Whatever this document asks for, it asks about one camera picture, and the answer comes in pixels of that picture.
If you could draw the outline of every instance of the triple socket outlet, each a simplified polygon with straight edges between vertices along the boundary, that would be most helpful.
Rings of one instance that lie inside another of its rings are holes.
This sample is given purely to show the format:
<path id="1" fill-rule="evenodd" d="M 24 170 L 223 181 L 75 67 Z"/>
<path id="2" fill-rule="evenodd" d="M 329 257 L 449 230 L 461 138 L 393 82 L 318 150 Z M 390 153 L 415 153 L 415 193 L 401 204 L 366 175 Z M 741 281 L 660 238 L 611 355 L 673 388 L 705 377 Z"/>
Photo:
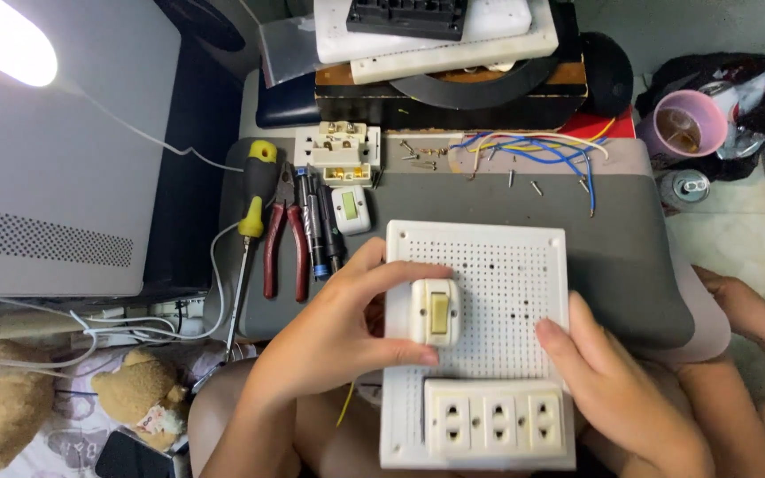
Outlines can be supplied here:
<path id="1" fill-rule="evenodd" d="M 424 382 L 425 437 L 447 460 L 566 453 L 563 391 L 539 379 Z"/>

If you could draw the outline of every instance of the plastic cup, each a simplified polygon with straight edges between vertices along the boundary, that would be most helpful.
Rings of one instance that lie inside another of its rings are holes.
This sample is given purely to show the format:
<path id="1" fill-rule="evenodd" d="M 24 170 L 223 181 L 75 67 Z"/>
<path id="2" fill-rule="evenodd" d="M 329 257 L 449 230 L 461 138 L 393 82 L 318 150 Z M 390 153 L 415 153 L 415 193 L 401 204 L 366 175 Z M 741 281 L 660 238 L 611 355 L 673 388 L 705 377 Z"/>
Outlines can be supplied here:
<path id="1" fill-rule="evenodd" d="M 700 141 L 695 152 L 678 149 L 663 137 L 657 128 L 657 114 L 663 110 L 679 110 L 689 115 L 698 125 Z M 637 137 L 648 147 L 652 161 L 663 162 L 666 158 L 682 160 L 701 158 L 716 152 L 728 136 L 728 119 L 713 98 L 691 89 L 682 89 L 664 96 L 653 112 L 645 116 L 637 126 Z"/>

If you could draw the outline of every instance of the pliers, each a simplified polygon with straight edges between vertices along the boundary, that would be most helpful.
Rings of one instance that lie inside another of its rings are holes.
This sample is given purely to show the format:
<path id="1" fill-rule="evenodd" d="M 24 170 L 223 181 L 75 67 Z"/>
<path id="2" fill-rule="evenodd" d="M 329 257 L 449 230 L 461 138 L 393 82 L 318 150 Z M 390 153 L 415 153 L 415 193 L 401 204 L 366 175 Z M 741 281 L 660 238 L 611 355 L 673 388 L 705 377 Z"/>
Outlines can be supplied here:
<path id="1" fill-rule="evenodd" d="M 291 230 L 294 233 L 294 244 L 297 246 L 297 290 L 295 299 L 298 302 L 309 297 L 309 246 L 303 232 L 303 220 L 300 217 L 300 207 L 294 203 L 294 171 L 288 162 L 282 163 L 279 180 L 276 183 L 276 197 L 273 212 L 270 214 L 267 238 L 264 240 L 264 297 L 276 297 L 276 256 L 282 236 L 282 224 L 288 215 Z"/>

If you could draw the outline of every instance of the smartphone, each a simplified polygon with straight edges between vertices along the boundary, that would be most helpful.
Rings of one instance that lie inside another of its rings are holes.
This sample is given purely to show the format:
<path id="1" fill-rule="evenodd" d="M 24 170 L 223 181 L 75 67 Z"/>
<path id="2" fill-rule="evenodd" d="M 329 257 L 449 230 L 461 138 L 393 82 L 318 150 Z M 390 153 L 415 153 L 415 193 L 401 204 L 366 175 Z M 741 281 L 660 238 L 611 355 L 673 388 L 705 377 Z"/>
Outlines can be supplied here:
<path id="1" fill-rule="evenodd" d="M 120 430 L 108 436 L 93 470 L 100 478 L 176 478 L 169 455 Z"/>

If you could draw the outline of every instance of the red object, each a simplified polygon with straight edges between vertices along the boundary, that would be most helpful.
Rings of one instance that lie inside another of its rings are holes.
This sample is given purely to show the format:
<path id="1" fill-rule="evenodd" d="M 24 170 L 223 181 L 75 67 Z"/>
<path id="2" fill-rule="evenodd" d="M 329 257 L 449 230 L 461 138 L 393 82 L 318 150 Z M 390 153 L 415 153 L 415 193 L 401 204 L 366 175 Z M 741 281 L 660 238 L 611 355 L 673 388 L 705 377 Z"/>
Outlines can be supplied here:
<path id="1" fill-rule="evenodd" d="M 273 299 L 276 297 L 276 256 L 279 250 L 276 246 L 282 236 L 282 224 L 285 222 L 286 207 L 283 202 L 273 205 L 270 214 L 268 235 L 264 240 L 264 297 Z M 295 299 L 298 302 L 309 297 L 309 248 L 306 246 L 306 238 L 303 233 L 303 221 L 300 219 L 300 207 L 296 204 L 288 206 L 288 222 L 294 234 L 294 245 L 297 246 L 297 279 Z"/>
<path id="2" fill-rule="evenodd" d="M 633 128 L 633 116 L 631 114 L 633 106 L 628 106 L 624 113 L 615 118 L 615 123 L 604 135 L 607 138 L 635 138 L 636 130 Z M 587 113 L 575 113 L 568 119 L 558 133 L 574 136 L 575 138 L 589 139 L 597 135 L 610 123 L 610 118 L 590 115 Z"/>

